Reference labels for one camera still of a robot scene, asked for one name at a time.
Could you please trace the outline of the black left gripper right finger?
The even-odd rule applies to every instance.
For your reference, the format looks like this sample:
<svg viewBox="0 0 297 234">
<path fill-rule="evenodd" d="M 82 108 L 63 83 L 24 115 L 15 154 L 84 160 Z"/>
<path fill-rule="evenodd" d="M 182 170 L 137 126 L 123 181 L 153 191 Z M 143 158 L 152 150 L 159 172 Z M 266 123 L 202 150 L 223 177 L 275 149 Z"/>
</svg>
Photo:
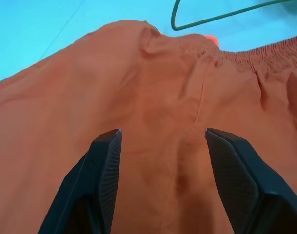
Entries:
<svg viewBox="0 0 297 234">
<path fill-rule="evenodd" d="M 257 154 L 232 133 L 208 128 L 215 184 L 235 234 L 297 234 L 297 195 Z"/>
</svg>

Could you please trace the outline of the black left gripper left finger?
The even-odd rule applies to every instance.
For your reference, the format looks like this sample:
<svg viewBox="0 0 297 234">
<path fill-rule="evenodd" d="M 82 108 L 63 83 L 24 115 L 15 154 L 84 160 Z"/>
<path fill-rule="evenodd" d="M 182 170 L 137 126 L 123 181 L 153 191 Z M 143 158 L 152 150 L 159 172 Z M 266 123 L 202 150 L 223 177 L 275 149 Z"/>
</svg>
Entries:
<svg viewBox="0 0 297 234">
<path fill-rule="evenodd" d="M 99 135 L 63 179 L 38 234 L 110 234 L 122 131 Z"/>
</svg>

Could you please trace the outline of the orange shorts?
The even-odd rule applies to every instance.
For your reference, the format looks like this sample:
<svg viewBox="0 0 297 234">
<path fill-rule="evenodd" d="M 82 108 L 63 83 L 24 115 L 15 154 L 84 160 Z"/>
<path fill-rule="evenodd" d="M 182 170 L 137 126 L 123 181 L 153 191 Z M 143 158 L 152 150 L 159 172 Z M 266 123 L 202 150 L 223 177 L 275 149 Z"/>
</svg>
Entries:
<svg viewBox="0 0 297 234">
<path fill-rule="evenodd" d="M 297 194 L 297 36 L 246 52 L 108 24 L 0 81 L 0 234 L 37 234 L 100 134 L 123 134 L 112 234 L 233 234 L 207 128 L 240 136 Z"/>
</svg>

